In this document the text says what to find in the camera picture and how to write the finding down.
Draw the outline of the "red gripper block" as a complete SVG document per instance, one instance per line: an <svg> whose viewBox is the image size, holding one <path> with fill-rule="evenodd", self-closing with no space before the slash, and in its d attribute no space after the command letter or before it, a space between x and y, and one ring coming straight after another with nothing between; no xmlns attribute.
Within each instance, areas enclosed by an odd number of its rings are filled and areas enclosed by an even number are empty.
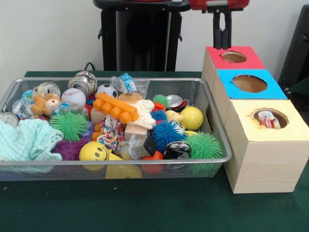
<svg viewBox="0 0 309 232"><path fill-rule="evenodd" d="M189 4L192 10L206 11L209 8L220 8L224 7L229 10L232 9L242 9L244 8L243 0L189 0ZM227 50L231 47L231 37L232 37L232 14L231 11L224 13L225 16L225 29L223 30L223 40L222 40L222 30L220 28L220 17L221 13L217 10L213 13L213 47L217 50L222 48Z"/></svg>

